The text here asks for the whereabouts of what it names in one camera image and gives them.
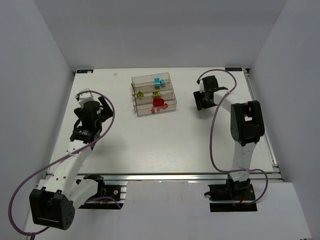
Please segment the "red rounded lego brick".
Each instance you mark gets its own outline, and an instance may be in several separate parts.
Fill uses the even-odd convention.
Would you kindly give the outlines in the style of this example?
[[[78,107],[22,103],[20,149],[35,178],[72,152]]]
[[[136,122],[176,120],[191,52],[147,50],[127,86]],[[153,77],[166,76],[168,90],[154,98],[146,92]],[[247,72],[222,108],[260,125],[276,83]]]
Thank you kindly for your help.
[[[162,107],[165,105],[165,100],[162,98],[154,98],[152,104],[154,107]]]

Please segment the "small green lego piece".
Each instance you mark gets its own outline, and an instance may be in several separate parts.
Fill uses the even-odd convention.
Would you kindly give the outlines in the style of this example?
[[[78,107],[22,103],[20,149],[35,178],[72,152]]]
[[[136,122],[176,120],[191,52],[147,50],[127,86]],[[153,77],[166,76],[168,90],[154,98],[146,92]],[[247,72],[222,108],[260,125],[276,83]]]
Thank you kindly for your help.
[[[141,91],[139,91],[139,92],[136,94],[136,97],[137,97],[138,99],[142,99],[142,98],[144,97],[144,93],[141,92]]]

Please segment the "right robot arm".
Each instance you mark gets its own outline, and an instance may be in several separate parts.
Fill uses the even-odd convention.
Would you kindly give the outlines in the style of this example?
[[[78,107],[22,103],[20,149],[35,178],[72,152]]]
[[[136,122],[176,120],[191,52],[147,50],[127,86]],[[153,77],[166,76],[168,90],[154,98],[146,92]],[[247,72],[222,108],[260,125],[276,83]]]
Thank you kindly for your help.
[[[230,113],[234,152],[231,170],[227,171],[228,180],[233,184],[247,183],[254,149],[265,134],[260,103],[242,99],[226,87],[219,86],[214,75],[199,79],[197,84],[199,91],[194,92],[193,96],[198,110],[216,107],[214,119],[221,108]]]

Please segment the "green rounded lego brick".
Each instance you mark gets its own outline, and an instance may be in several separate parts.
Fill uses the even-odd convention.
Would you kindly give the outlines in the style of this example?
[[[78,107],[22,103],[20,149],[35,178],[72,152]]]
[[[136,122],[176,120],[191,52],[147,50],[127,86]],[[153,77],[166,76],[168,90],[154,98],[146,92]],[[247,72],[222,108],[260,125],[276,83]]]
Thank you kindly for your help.
[[[161,96],[160,92],[159,91],[155,91],[152,93],[152,96],[155,97],[155,98],[159,98]]]

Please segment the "blue rounded lego brick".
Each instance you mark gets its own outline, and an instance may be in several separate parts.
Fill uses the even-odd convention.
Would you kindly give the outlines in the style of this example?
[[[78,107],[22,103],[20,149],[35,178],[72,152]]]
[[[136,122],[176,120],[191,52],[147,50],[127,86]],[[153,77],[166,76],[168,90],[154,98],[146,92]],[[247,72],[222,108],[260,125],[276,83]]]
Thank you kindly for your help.
[[[154,79],[154,88],[155,88],[155,89],[159,89],[160,86],[161,86],[161,81],[160,81],[160,79],[159,79],[159,78],[155,78],[155,79]]]

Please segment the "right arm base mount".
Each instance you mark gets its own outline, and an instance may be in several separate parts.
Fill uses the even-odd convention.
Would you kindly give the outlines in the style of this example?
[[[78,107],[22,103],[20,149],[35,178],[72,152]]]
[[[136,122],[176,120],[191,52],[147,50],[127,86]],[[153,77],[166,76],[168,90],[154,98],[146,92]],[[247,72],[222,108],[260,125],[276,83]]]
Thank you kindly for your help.
[[[233,181],[228,178],[224,184],[211,184],[204,196],[209,198],[212,213],[257,212],[255,192],[251,180]]]

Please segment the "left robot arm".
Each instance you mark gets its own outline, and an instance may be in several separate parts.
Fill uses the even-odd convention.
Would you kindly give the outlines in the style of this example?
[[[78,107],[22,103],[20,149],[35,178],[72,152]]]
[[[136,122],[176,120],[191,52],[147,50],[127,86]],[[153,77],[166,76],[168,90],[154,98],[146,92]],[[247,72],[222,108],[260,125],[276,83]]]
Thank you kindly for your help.
[[[100,175],[88,174],[82,180],[75,178],[98,140],[107,133],[103,130],[103,123],[114,118],[114,108],[103,96],[94,100],[85,93],[77,99],[80,106],[74,113],[78,119],[64,159],[57,164],[43,187],[33,189],[29,195],[32,220],[36,225],[67,230],[79,207],[106,192]]]

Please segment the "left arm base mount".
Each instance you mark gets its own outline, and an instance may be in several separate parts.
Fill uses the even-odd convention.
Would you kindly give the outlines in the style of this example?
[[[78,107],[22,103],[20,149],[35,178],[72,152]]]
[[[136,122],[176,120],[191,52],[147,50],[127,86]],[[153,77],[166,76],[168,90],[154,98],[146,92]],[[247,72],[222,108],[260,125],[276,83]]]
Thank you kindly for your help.
[[[106,183],[96,174],[88,174],[76,180],[76,184],[71,197],[77,209],[120,210],[124,205],[123,185]]]

